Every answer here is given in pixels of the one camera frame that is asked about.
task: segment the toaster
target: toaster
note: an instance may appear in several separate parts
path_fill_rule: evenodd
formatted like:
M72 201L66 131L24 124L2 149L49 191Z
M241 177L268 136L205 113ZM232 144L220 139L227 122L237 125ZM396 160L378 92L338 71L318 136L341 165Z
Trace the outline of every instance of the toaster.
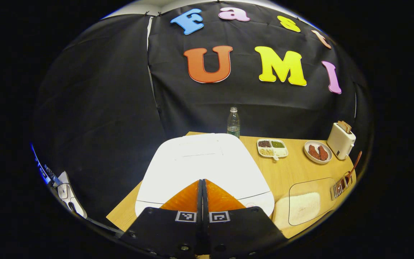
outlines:
M338 123L333 123L327 144L338 159L344 160L348 157L354 146L354 142L355 135L352 131L350 134L347 134L346 131L338 126Z

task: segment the white device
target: white device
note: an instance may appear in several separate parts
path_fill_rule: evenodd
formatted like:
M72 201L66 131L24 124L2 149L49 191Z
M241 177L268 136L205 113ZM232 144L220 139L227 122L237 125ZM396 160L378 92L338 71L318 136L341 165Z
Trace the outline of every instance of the white device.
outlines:
M83 218L87 218L87 213L82 208L79 201L76 199L73 189L71 188L71 185L69 184L69 178L66 172L62 172L59 176L59 180L63 182L63 184L60 184L57 187L57 192L59 193L59 198L61 198L64 203L66 203L67 207L70 210L76 210L76 213L81 215Z
M196 180L207 179L245 207L274 210L274 196L243 143L230 134L183 136L164 142L154 154L135 202L138 216L146 207L160 208Z
M330 146L338 159L346 159L354 147L354 143L355 135L352 131L348 134L340 128L340 126L338 126L338 123L333 123L332 131L328 137L327 144Z

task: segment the plastic water bottle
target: plastic water bottle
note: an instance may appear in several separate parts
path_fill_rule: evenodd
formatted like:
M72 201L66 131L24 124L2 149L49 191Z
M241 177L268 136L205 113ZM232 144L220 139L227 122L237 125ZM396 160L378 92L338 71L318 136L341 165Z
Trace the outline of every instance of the plastic water bottle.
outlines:
M237 138L240 136L240 122L237 108L231 107L230 116L228 117L228 134L234 135Z

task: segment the wooden spoon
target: wooden spoon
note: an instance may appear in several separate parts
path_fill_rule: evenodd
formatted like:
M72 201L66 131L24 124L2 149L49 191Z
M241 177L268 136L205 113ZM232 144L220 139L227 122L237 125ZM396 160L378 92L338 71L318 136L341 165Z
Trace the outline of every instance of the wooden spoon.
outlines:
M354 167L352 167L351 171L349 171L348 175L346 176L346 183L349 183L350 176L352 172L354 171L355 167L359 163L360 157L362 156L362 151L359 152L359 155L357 156L357 160L355 161Z

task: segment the white wall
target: white wall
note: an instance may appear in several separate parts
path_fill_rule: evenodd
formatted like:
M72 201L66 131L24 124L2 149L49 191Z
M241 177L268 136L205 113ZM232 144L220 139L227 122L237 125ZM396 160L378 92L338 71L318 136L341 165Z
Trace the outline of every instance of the white wall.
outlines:
M286 8L277 5L269 0L228 0L229 2L243 2L243 3L249 3L249 4L255 4L255 5L261 5L264 7L268 7L274 10L278 10L282 13L285 13L287 15L297 17L295 13L293 13L290 10L287 10ZM158 15L158 12L165 13L170 10L174 10L176 8L185 6L185 5L192 5L197 3L204 3L204 2L212 2L212 0L174 0L171 3L168 3L169 1L160 1L158 5L154 4L155 1L151 0L140 0L133 2L131 4L125 5L124 7L120 8L116 12L111 13L110 15L104 17L108 18L111 16L121 15L121 14L131 14L131 13L141 13L144 14L147 11L149 11L149 15ZM298 17L301 21L311 25L314 28L314 25L306 21L304 18Z

